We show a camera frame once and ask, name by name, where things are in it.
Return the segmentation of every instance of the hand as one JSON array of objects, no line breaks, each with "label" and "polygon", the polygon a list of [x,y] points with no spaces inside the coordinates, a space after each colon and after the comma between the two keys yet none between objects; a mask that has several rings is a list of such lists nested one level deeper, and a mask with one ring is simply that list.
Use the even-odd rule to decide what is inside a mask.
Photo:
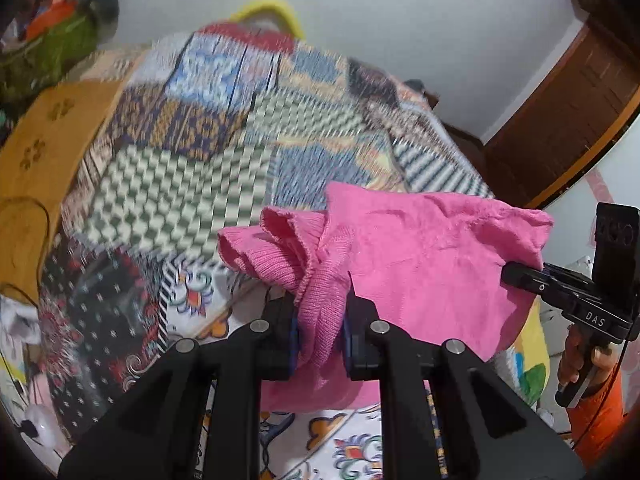
[{"label": "hand", "polygon": [[[564,352],[562,352],[558,367],[558,381],[562,386],[567,383],[575,383],[578,380],[580,370],[584,366],[584,358],[578,349],[583,338],[580,329],[576,325],[569,327],[569,335],[564,342]],[[598,371],[591,380],[588,391],[595,393],[607,382],[617,360],[618,357],[611,348],[596,347],[593,349],[591,362],[598,368]]]}]

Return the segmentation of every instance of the metal screw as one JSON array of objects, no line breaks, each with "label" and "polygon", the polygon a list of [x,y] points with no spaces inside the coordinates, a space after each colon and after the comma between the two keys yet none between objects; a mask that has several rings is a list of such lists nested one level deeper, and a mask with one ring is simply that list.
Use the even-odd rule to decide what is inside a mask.
[{"label": "metal screw", "polygon": [[269,329],[269,322],[266,319],[256,319],[251,322],[249,328],[252,330],[252,332],[257,332],[258,334],[267,332],[267,330]]},{"label": "metal screw", "polygon": [[452,354],[462,354],[465,351],[465,344],[460,339],[449,339],[445,343],[445,348]]},{"label": "metal screw", "polygon": [[381,319],[372,321],[369,326],[371,327],[373,332],[375,332],[376,334],[386,334],[387,332],[389,332],[389,329],[391,328],[389,326],[389,323],[387,323],[386,321],[382,321]]},{"label": "metal screw", "polygon": [[180,339],[175,344],[175,349],[181,354],[188,354],[194,348],[196,348],[196,342],[193,339]]}]

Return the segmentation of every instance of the checkered pattern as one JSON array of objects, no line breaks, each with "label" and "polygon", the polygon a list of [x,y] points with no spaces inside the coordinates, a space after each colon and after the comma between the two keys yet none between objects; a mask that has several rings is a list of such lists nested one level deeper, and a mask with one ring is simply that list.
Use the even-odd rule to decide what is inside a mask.
[{"label": "checkered pattern", "polygon": [[219,229],[259,222],[272,153],[237,146],[201,162],[127,146],[103,176],[83,232],[97,244],[217,261]]},{"label": "checkered pattern", "polygon": [[356,136],[365,131],[362,115],[350,104],[331,104],[292,91],[258,94],[246,122],[244,142],[290,136]]}]

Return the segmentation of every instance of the green bag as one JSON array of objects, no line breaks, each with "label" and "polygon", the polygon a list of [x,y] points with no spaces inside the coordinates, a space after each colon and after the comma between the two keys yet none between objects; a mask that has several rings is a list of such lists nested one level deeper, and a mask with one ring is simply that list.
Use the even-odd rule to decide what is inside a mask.
[{"label": "green bag", "polygon": [[96,46],[94,21],[76,12],[20,49],[0,55],[0,102],[24,113],[43,89],[57,84]]}]

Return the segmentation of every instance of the orange sleeve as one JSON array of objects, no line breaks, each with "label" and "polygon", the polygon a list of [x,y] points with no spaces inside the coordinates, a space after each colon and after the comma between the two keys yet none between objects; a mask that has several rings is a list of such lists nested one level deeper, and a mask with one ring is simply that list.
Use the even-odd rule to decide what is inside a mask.
[{"label": "orange sleeve", "polygon": [[[571,423],[571,438],[575,442],[584,433],[591,419],[598,411],[600,403],[607,393],[611,378],[604,383],[601,389],[591,397],[581,399],[575,408],[567,409],[569,422]],[[589,432],[575,448],[575,452],[581,458],[585,468],[590,468],[600,454],[609,445],[610,440],[616,434],[623,423],[622,409],[622,379],[620,374],[611,389],[607,402],[598,414]]]}]

